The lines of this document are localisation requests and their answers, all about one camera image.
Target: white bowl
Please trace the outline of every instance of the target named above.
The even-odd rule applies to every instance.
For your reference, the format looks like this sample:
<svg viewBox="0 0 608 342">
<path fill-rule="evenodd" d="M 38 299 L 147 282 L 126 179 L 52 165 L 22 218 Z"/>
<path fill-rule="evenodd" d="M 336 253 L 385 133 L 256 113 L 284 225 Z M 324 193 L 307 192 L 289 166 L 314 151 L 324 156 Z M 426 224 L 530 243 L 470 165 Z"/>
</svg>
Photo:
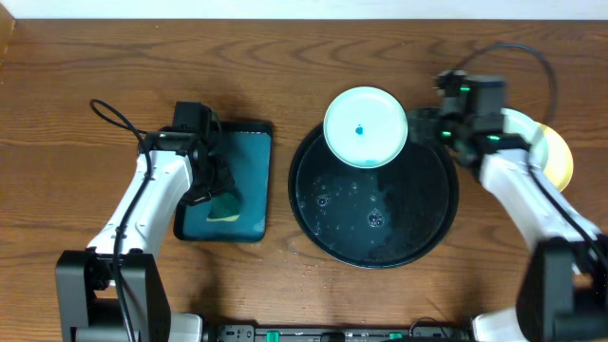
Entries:
<svg viewBox="0 0 608 342">
<path fill-rule="evenodd" d="M 408 138 L 406 112 L 388 92 L 360 86 L 338 95 L 323 121 L 328 147 L 342 162 L 374 168 L 392 161 Z"/>
</svg>

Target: yellow object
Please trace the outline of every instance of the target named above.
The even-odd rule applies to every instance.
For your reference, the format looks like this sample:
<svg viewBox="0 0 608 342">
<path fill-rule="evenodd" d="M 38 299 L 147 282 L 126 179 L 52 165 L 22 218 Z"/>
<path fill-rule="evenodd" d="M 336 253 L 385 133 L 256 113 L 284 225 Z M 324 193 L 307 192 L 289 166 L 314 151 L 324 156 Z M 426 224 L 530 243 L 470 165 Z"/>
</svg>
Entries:
<svg viewBox="0 0 608 342">
<path fill-rule="evenodd" d="M 572 179 L 572 173 L 574 172 L 572 152 L 570 152 L 568 144 L 558 132 L 542 123 L 539 123 L 539 126 L 549 146 L 549 157 L 543 172 L 561 192 Z"/>
</svg>

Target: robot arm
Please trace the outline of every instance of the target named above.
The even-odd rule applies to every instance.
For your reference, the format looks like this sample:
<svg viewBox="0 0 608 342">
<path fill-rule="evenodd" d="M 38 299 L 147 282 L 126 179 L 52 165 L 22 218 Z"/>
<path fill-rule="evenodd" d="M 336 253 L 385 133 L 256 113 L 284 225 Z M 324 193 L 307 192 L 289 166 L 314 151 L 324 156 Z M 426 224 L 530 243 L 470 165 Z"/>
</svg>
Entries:
<svg viewBox="0 0 608 342">
<path fill-rule="evenodd" d="M 604 256 L 606 238 L 533 165 L 530 145 L 519 135 L 504 134 L 502 78 L 449 72 L 440 75 L 438 87 L 444 95 L 443 107 L 415 113 L 412 138 L 449 146 L 457 163 L 469 169 L 503 205 L 533 251 L 516 308 L 476 317 L 476 339 L 549 341 L 608 336 L 605 265 L 581 234 L 594 240 Z M 591 288 L 577 289 L 574 272 L 590 275 Z"/>
<path fill-rule="evenodd" d="M 192 184 L 192 167 L 187 156 L 175 151 L 150 151 L 152 180 L 146 186 L 124 230 L 121 254 L 129 251 L 149 253 L 159 257 L 162 238 L 175 207 Z M 90 241 L 87 249 L 98 254 L 113 253 L 116 226 L 120 224 L 127 206 L 140 188 L 146 172 L 145 156 L 137 159 L 135 176 L 126 189 L 118 208 L 102 232 Z"/>
<path fill-rule="evenodd" d="M 480 183 L 503 205 L 530 250 L 535 249 L 538 241 L 555 237 L 582 241 L 582 236 L 561 217 L 528 174 L 528 153 L 523 149 L 505 149 L 486 155 L 481 166 Z M 540 168 L 533 168 L 533 172 L 587 235 L 595 238 L 600 234 L 599 228 L 574 210 Z"/>
<path fill-rule="evenodd" d="M 148 132 L 140 146 L 135 176 L 114 215 L 85 251 L 64 251 L 55 269 L 64 341 L 123 341 L 122 307 L 95 291 L 114 282 L 116 228 L 142 185 L 151 180 L 126 223 L 117 259 L 136 338 L 142 342 L 200 342 L 202 319 L 171 313 L 156 267 L 162 238 L 178 205 L 196 204 L 234 186 L 220 156 L 209 156 L 211 110 L 198 103 L 177 103 L 173 124 Z M 149 151 L 151 170 L 144 150 Z"/>
</svg>

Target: dark blue board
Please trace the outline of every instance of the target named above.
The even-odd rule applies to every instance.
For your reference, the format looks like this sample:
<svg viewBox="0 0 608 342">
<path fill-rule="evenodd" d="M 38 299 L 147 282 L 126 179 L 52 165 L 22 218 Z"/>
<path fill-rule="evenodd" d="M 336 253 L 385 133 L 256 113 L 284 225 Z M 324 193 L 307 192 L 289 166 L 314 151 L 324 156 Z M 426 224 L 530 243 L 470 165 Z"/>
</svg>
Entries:
<svg viewBox="0 0 608 342">
<path fill-rule="evenodd" d="M 190 241 L 257 242 L 266 232 L 273 131 L 267 123 L 223 123 L 222 128 L 217 153 L 227 160 L 235 179 L 240 216 L 234 222 L 208 222 L 210 202 L 179 205 L 174 234 Z"/>
</svg>

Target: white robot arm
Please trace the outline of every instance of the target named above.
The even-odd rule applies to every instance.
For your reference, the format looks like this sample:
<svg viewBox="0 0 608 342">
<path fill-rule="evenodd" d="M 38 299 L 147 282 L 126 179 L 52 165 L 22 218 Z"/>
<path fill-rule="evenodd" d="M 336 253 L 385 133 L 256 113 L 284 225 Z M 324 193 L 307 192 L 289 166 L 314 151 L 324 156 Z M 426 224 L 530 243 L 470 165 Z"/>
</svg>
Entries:
<svg viewBox="0 0 608 342">
<path fill-rule="evenodd" d="M 178 202 L 192 184 L 192 167 L 187 156 L 175 151 L 150 151 L 152 159 L 152 179 L 145 187 L 142 197 L 129 217 L 124 229 L 121 254 L 132 250 L 159 257 L 162 238 L 169 226 L 171 216 Z M 102 232 L 92 239 L 86 248 L 95 249 L 98 254 L 113 253 L 116 226 L 123 219 L 126 208 L 142 185 L 146 172 L 145 156 L 137 158 L 135 176 L 124 193 L 118 208 L 107 222 Z"/>
<path fill-rule="evenodd" d="M 486 155 L 481 167 L 480 183 L 503 205 L 531 251 L 539 241 L 555 237 L 582 241 L 582 236 L 563 219 L 533 182 L 526 164 L 528 153 L 523 149 L 508 149 Z M 533 172 L 541 185 L 589 237 L 595 239 L 601 234 L 595 224 L 574 210 L 540 168 L 534 167 Z M 472 326 L 478 341 L 527 340 L 520 329 L 515 308 L 479 315 L 473 319 Z"/>
</svg>

